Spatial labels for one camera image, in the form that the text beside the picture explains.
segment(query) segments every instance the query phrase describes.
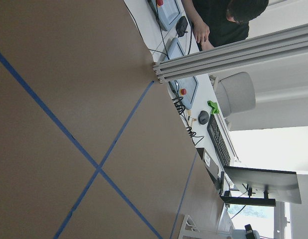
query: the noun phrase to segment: white label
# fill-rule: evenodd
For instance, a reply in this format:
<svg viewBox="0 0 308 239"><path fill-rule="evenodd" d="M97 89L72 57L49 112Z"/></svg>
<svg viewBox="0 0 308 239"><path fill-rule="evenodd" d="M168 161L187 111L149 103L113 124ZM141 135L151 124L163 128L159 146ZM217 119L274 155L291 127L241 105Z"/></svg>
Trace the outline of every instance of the white label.
<svg viewBox="0 0 308 239"><path fill-rule="evenodd" d="M204 161L207 164L207 166L210 167L210 157L206 152L204 152Z"/></svg>

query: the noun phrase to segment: black t-shirt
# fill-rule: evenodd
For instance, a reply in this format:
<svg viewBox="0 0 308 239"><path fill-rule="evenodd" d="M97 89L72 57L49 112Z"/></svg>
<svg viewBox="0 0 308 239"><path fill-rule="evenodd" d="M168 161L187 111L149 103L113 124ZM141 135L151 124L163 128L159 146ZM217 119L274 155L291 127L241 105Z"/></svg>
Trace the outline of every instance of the black t-shirt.
<svg viewBox="0 0 308 239"><path fill-rule="evenodd" d="M237 24L227 20L226 10L229 2L230 0L193 0L196 11L209 26L208 39L214 47L245 40L248 37L248 23Z"/></svg>

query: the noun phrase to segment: green object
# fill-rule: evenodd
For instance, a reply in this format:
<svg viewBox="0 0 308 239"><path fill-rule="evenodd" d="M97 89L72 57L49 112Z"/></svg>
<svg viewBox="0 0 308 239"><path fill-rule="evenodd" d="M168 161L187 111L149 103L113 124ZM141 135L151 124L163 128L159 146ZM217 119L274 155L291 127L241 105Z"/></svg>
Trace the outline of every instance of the green object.
<svg viewBox="0 0 308 239"><path fill-rule="evenodd" d="M212 107L211 115L219 114L218 104L216 102L207 101L207 104Z"/></svg>

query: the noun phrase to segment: computer monitor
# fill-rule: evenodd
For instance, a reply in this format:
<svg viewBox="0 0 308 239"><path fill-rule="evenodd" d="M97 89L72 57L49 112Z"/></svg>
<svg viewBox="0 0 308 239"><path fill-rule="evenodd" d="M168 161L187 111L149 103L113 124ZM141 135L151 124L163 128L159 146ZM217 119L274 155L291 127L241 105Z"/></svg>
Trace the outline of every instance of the computer monitor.
<svg viewBox="0 0 308 239"><path fill-rule="evenodd" d="M173 39L167 52L170 59L181 57L185 54L177 38ZM191 109L198 87L198 81L196 77L186 77L177 81L170 81L169 86L175 95L178 93L179 96L183 97L181 102L185 108L188 110ZM181 94L181 89L186 89L185 95Z"/></svg>
<svg viewBox="0 0 308 239"><path fill-rule="evenodd" d="M158 0L158 4L156 0L148 0L148 2L164 31L169 31L181 17L177 0Z"/></svg>
<svg viewBox="0 0 308 239"><path fill-rule="evenodd" d="M301 204L296 172L243 167L224 167L228 177L242 193L252 189L252 198L276 199Z"/></svg>

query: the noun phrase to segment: person's arm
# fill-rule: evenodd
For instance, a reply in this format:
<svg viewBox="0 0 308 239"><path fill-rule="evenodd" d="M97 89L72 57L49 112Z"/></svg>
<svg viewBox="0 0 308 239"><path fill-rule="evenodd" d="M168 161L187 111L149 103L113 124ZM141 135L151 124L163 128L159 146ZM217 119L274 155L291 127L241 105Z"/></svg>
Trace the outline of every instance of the person's arm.
<svg viewBox="0 0 308 239"><path fill-rule="evenodd" d="M187 17L194 23L194 37L197 43L208 40L209 27L196 11L192 0L181 0Z"/></svg>
<svg viewBox="0 0 308 239"><path fill-rule="evenodd" d="M214 46L209 42L209 40L201 42L200 45L203 51L214 49Z"/></svg>

